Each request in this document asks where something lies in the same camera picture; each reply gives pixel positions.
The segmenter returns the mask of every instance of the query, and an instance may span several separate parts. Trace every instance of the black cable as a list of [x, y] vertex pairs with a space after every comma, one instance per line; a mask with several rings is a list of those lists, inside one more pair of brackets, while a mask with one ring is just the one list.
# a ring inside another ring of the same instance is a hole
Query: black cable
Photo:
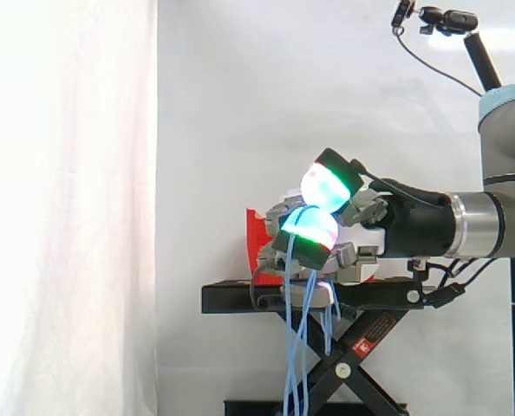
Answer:
[[251, 274], [251, 280], [250, 280], [250, 300], [251, 300], [251, 306], [255, 310], [262, 310], [263, 309], [263, 308], [259, 308], [258, 302], [256, 300], [256, 278], [264, 270], [269, 269], [271, 267], [271, 265], [272, 265], [271, 262], [261, 263], [259, 266], [257, 266], [257, 268]]
[[454, 277], [454, 268], [458, 265], [459, 262], [460, 259], [457, 258], [450, 263], [448, 266], [448, 271], [444, 274], [442, 279], [440, 279], [439, 289], [444, 288], [447, 285], [448, 279], [450, 277]]
[[406, 43], [404, 43], [404, 41], [402, 41], [401, 39], [401, 36], [403, 35], [404, 33], [404, 28], [403, 27], [400, 27], [400, 28], [393, 28], [393, 35], [396, 37], [396, 40], [398, 41], [398, 43], [404, 48], [404, 50], [406, 52], [408, 52], [416, 61], [422, 63], [423, 65], [425, 65], [426, 67], [428, 67], [429, 69], [433, 70], [434, 72], [436, 72], [437, 74], [439, 75], [442, 75], [446, 78], [448, 78], [449, 80], [451, 81], [454, 81], [454, 82], [457, 82], [458, 84], [460, 84], [462, 87], [464, 88], [467, 88], [469, 91], [471, 91], [472, 93], [474, 93], [475, 95], [477, 95], [478, 97], [482, 96], [481, 93], [479, 93], [478, 91], [476, 91], [475, 89], [473, 89], [472, 87], [470, 87], [469, 85], [467, 85], [465, 82], [459, 80], [458, 78], [454, 77], [454, 76], [451, 76], [450, 74], [447, 74], [446, 72], [443, 72], [441, 71], [440, 69], [437, 69], [435, 68], [433, 65], [425, 62], [423, 59], [421, 59], [419, 56], [417, 56], [414, 52], [412, 52], [412, 50], [406, 46]]
[[477, 279], [481, 275], [481, 273], [483, 273], [485, 271], [485, 269], [487, 267], [489, 267], [491, 264], [493, 264], [496, 260], [497, 260], [496, 258], [492, 258], [491, 260], [488, 260], [487, 262], [485, 262], [485, 264], [483, 264], [481, 267], [479, 267], [479, 270], [477, 270], [475, 273], [473, 273], [473, 276], [471, 276], [469, 278], [469, 280], [467, 280], [465, 283], [463, 283], [462, 286], [464, 288], [466, 288], [467, 286], [472, 284], [473, 281], [475, 279]]

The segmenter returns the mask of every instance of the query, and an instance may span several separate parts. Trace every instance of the red sticker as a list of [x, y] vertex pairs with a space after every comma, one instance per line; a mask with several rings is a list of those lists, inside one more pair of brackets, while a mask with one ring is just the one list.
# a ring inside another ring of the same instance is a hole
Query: red sticker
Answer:
[[352, 350], [358, 357], [364, 359], [371, 351], [373, 351], [374, 347], [374, 343], [369, 342], [365, 338], [360, 338], [360, 340], [352, 347]]
[[352, 351], [362, 360], [366, 358], [377, 344], [390, 332], [396, 320], [390, 314], [383, 314], [371, 325], [364, 335], [352, 347]]

